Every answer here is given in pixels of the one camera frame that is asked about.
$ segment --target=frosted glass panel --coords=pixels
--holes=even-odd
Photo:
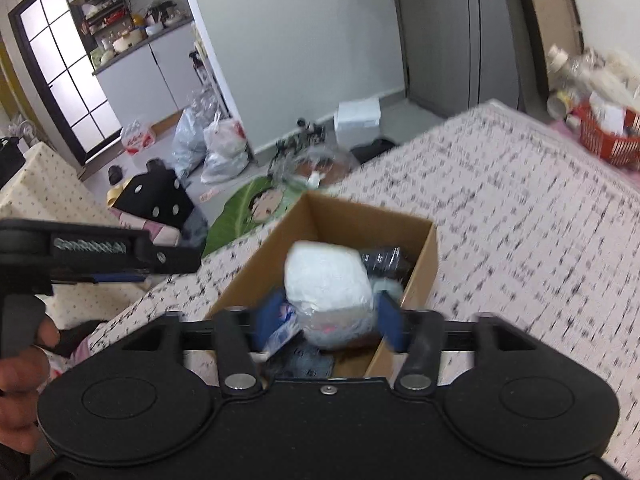
[[[28,40],[32,40],[36,34],[43,31],[47,26],[47,19],[44,17],[40,0],[36,0],[33,5],[20,15],[20,18]]]
[[[120,122],[118,122],[118,118],[113,113],[109,103],[103,104],[100,108],[91,112],[91,115],[94,116],[95,122],[98,123],[98,127],[104,137],[109,137],[121,128]]]
[[[90,151],[100,144],[104,139],[102,138],[98,127],[95,125],[91,116],[87,116],[80,121],[76,126],[72,128],[76,137],[82,144],[82,147],[86,152]]]
[[[67,66],[73,65],[82,56],[86,56],[82,41],[78,35],[78,30],[74,25],[74,20],[71,17],[71,12],[66,13],[62,18],[57,20],[51,25],[53,31],[53,37],[56,38],[56,43],[62,54],[62,59],[65,60]]]
[[[44,7],[44,13],[47,15],[49,23],[69,10],[66,0],[42,0],[42,6]]]
[[[51,92],[55,97],[58,106],[62,110],[66,121],[69,124],[78,122],[81,118],[89,113],[86,109],[80,94],[69,76],[69,72],[63,73],[51,85]]]
[[[62,62],[49,29],[31,41],[31,49],[47,83],[64,72],[65,64]]]
[[[107,100],[102,88],[100,88],[100,83],[95,76],[91,75],[93,71],[94,67],[87,56],[69,69],[69,73],[89,110],[93,110]]]

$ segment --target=styrofoam box lid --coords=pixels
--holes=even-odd
[[[373,97],[362,101],[348,101],[340,103],[335,115],[336,129],[349,127],[350,124],[379,123],[382,113],[380,99]]]

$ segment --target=circular disc cover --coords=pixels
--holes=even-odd
[[[40,397],[38,420],[56,452],[120,465],[171,451],[211,409],[208,387],[192,372],[161,354],[123,351],[53,381]]]
[[[477,448],[510,462],[551,465],[604,451],[618,422],[605,381],[564,356],[503,354],[499,365],[458,377],[445,397],[455,427]]]

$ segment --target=black door frame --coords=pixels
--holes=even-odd
[[[40,98],[42,99],[42,102],[44,103],[45,108],[47,109],[47,112],[49,112],[51,119],[53,119],[54,124],[58,128],[58,131],[62,135],[62,138],[66,142],[66,145],[71,150],[71,153],[73,153],[74,157],[80,163],[80,165],[84,166],[89,158],[91,158],[92,156],[96,155],[98,152],[103,150],[106,146],[111,144],[114,140],[117,140],[120,137],[120,131],[117,131],[113,135],[107,137],[106,139],[104,139],[103,142],[101,142],[100,144],[98,144],[88,152],[86,152],[82,144],[80,144],[80,141],[76,137],[76,134],[71,129],[71,125],[66,120],[66,117],[62,113],[60,106],[56,102],[55,97],[53,97],[53,94],[51,92],[51,89],[49,88],[49,85],[45,77],[42,75],[42,70],[40,70],[38,61],[36,60],[33,50],[31,49],[30,42],[27,38],[27,33],[24,30],[24,25],[22,24],[22,20],[20,18],[20,15],[25,10],[27,10],[31,5],[33,5],[36,1],[37,0],[23,0],[9,12],[9,21],[11,23],[11,28],[13,29],[14,36],[18,44],[18,49],[20,50],[20,54],[24,59],[25,65],[27,66],[27,70],[29,72],[29,75],[31,76],[31,80],[33,81],[33,84],[36,87],[36,90],[38,91],[38,94],[40,95]],[[74,84],[74,86],[76,86],[76,83],[73,81],[73,78],[71,78],[71,81]],[[82,94],[80,93],[79,90],[78,90],[78,95],[82,99]]]

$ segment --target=gray wardrobe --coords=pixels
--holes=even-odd
[[[396,0],[408,96],[448,117],[488,99],[518,108],[507,0]]]

